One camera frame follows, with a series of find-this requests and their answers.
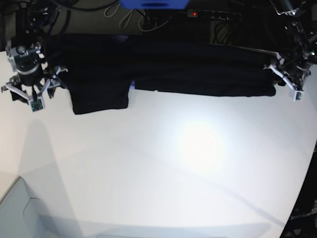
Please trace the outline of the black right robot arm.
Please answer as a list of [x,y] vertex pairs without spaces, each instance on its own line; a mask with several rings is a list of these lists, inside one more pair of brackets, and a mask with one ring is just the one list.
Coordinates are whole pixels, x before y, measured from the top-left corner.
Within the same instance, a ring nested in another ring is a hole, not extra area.
[[49,62],[47,44],[60,38],[51,35],[59,17],[59,3],[72,6],[73,1],[29,1],[21,10],[16,36],[7,42],[5,48],[15,75],[0,90],[9,91],[13,101],[26,103],[34,112],[45,107],[44,93],[52,98],[57,87],[65,87],[59,78],[60,73],[68,71],[65,66],[42,67]]

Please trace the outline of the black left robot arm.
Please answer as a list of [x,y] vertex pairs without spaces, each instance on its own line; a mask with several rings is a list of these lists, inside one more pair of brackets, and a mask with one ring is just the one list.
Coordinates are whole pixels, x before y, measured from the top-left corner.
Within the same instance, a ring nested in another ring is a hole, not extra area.
[[272,0],[270,2],[294,41],[290,56],[278,67],[283,73],[297,80],[310,75],[310,68],[317,63],[317,2],[315,0]]

